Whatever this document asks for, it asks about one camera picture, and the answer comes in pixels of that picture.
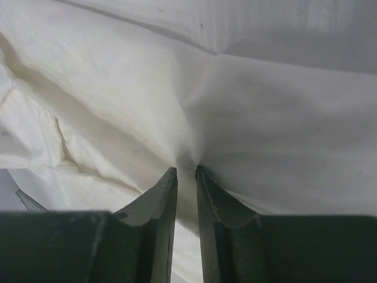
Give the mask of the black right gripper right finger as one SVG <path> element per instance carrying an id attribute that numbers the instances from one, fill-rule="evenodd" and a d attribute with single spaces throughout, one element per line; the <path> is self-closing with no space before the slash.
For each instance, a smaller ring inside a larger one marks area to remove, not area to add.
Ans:
<path id="1" fill-rule="evenodd" d="M 196 169 L 204 282 L 375 282 L 376 218 L 261 215 Z"/>

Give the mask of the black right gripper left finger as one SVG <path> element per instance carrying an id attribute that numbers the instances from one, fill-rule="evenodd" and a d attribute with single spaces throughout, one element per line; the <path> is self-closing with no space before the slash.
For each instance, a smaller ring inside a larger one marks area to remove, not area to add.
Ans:
<path id="1" fill-rule="evenodd" d="M 122 209 L 1 213 L 2 282 L 170 282 L 177 170 Z"/>

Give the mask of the cream white t shirt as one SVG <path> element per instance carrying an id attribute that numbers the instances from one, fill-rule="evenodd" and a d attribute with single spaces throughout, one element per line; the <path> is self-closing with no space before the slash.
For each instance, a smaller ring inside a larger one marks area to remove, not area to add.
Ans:
<path id="1" fill-rule="evenodd" d="M 1 167 L 41 204 L 117 210 L 174 166 L 202 282 L 198 165 L 262 214 L 375 216 L 376 2 L 1 2 Z"/>

